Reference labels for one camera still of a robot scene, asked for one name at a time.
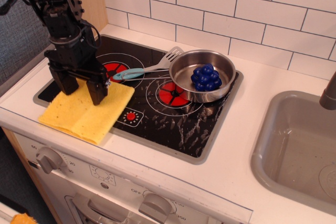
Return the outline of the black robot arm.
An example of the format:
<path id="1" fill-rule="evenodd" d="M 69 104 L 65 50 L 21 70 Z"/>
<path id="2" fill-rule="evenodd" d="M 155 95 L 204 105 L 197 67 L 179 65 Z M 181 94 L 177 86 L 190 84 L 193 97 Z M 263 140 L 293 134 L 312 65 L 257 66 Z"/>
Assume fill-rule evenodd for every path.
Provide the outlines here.
<path id="1" fill-rule="evenodd" d="M 8 13 L 17 0 L 1 6 L 1 15 Z M 51 75 L 60 90 L 70 95 L 86 81 L 94 105 L 108 95 L 106 68 L 97 60 L 99 47 L 93 32 L 96 28 L 84 20 L 81 0 L 22 0 L 30 5 L 49 32 L 54 50 L 45 51 Z"/>

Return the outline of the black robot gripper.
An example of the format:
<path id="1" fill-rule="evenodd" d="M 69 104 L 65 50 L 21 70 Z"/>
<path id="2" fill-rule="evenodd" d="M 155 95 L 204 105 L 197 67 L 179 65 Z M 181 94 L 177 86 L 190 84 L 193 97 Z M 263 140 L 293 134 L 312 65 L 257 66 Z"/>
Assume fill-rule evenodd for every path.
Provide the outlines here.
<path id="1" fill-rule="evenodd" d="M 44 53 L 49 60 L 51 75 L 60 90 L 70 95 L 79 84 L 77 78 L 87 81 L 86 85 L 93 105 L 99 105 L 108 95 L 107 71 L 96 59 L 98 46 L 91 25 L 77 27 L 75 35 L 67 38 L 50 37 L 55 49 Z"/>

